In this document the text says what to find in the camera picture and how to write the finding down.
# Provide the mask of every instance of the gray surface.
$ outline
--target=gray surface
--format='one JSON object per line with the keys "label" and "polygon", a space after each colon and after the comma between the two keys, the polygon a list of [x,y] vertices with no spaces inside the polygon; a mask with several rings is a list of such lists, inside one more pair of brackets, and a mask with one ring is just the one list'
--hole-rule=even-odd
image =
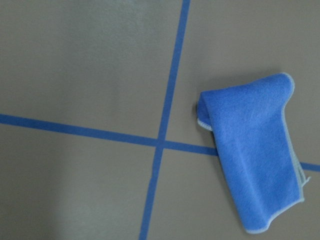
{"label": "gray surface", "polygon": [[[156,138],[176,1],[2,0],[0,114]],[[204,90],[287,72],[298,158],[319,164],[320,2],[192,1],[167,140],[213,147]],[[138,239],[154,148],[0,124],[0,239]],[[306,202],[261,235],[238,219],[218,159],[165,150],[149,239],[319,239],[319,172]]]}
{"label": "gray surface", "polygon": [[154,149],[0,125],[0,239],[138,239]]}
{"label": "gray surface", "polygon": [[2,113],[157,137],[180,1],[0,4]]}

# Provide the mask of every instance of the microfiber towel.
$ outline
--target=microfiber towel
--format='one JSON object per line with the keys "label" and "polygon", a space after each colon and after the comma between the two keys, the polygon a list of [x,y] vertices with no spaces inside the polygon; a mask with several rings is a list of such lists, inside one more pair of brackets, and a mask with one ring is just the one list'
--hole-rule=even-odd
{"label": "microfiber towel", "polygon": [[285,121],[294,88],[290,75],[278,73],[200,94],[197,121],[213,132],[226,182],[250,234],[266,231],[278,215],[304,201],[309,179]]}

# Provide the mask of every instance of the blue painter's tape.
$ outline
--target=blue painter's tape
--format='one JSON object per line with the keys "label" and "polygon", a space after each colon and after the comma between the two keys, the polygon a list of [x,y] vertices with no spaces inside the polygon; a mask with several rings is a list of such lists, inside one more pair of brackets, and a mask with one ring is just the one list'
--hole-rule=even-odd
{"label": "blue painter's tape", "polygon": [[113,131],[104,131],[93,128],[73,126],[5,114],[0,114],[0,124],[45,130],[63,134],[72,134],[96,139],[112,140],[123,143],[139,144],[150,147],[155,147],[157,145],[157,140],[154,138],[118,133]]}
{"label": "blue painter's tape", "polygon": [[164,143],[166,140],[171,106],[172,106],[176,80],[178,75],[179,62],[180,62],[184,36],[186,31],[189,6],[190,6],[190,0],[182,1],[179,24],[178,24],[178,29],[176,33],[173,56],[171,61],[171,68],[170,68],[170,73],[169,73],[169,78],[168,78],[168,83],[167,83],[166,93],[164,98],[164,104],[163,104],[163,109],[161,114],[161,122],[159,126],[158,138],[157,138],[158,145],[155,148],[153,166],[152,166],[152,176],[149,182],[148,192],[146,195],[139,240],[146,240],[148,237],[151,214],[152,214],[153,204],[155,200],[157,182],[159,178],[162,153],[164,150]]}
{"label": "blue painter's tape", "polygon": [[159,178],[163,150],[164,149],[162,147],[157,147],[154,152],[152,176],[149,182],[148,192],[146,195],[139,240],[146,240],[148,236],[151,213],[152,213],[152,209],[155,201],[156,188],[157,188],[157,183]]}
{"label": "blue painter's tape", "polygon": [[217,149],[215,149],[215,148],[192,145],[192,144],[187,144],[187,143],[182,143],[182,142],[165,141],[164,148],[171,149],[171,150],[190,152],[190,153],[195,153],[195,154],[206,154],[206,155],[211,155],[211,156],[218,156]]}
{"label": "blue painter's tape", "polygon": [[170,116],[172,101],[174,97],[180,57],[181,57],[184,36],[185,36],[185,31],[187,26],[189,6],[190,6],[190,0],[183,0],[179,25],[176,33],[173,56],[171,60],[171,68],[170,68],[170,73],[169,73],[169,78],[168,78],[168,83],[167,83],[167,88],[166,88],[166,93],[164,98],[164,105],[163,105],[163,110],[161,115],[159,133],[158,133],[158,139],[163,141],[166,139],[166,134],[168,129],[169,116]]}
{"label": "blue painter's tape", "polygon": [[311,164],[306,162],[301,162],[301,166],[304,170],[310,170],[315,172],[320,172],[320,165],[317,164]]}

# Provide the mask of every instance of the folded cloth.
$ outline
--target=folded cloth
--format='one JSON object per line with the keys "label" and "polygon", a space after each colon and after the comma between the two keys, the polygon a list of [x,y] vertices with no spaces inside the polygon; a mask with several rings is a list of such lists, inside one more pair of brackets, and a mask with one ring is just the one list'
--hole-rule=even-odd
{"label": "folded cloth", "polygon": [[213,131],[230,193],[251,234],[266,231],[278,215],[304,201],[303,186],[309,179],[285,121],[293,91],[291,76],[278,73],[200,94],[198,123]]}

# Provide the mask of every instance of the blue microfiber cloth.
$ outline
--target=blue microfiber cloth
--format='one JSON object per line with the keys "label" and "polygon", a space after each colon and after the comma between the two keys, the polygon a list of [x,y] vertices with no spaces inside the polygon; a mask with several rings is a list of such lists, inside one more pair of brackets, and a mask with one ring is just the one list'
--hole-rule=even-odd
{"label": "blue microfiber cloth", "polygon": [[200,94],[198,123],[213,131],[232,198],[251,234],[266,231],[278,215],[304,201],[309,179],[285,121],[294,86],[290,75],[278,73]]}

